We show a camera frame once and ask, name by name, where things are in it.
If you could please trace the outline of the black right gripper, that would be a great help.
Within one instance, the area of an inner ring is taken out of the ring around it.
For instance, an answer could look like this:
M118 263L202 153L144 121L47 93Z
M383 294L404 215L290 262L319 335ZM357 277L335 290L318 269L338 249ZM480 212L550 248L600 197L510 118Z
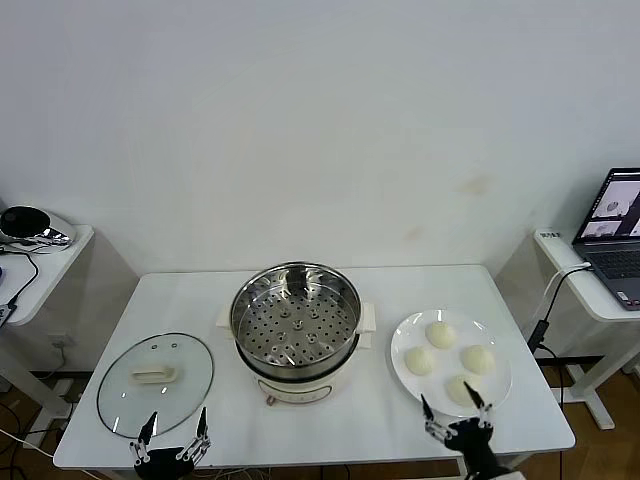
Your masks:
M463 455L467 468L466 479L496 479L505 474L505 468L499 464L489 446L493 436L493 404L486 403L467 381L463 385L478 409L478 418L454 422L447 428L436 420L427 400L420 395L425 431L437 441L445 441L448 449Z

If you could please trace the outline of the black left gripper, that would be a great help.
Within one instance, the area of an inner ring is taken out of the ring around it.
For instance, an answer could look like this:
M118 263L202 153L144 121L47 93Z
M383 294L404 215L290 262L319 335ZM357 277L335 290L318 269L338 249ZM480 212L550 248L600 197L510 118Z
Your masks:
M156 433L157 417L158 412L154 411L141 427L137 439L129 443L129 449L134 460L134 470L140 479L182 479L194 470L193 461L200 461L211 446L207 423L207 407L202 407L196 434L183 449L181 447L153 449L151 451L147 449Z

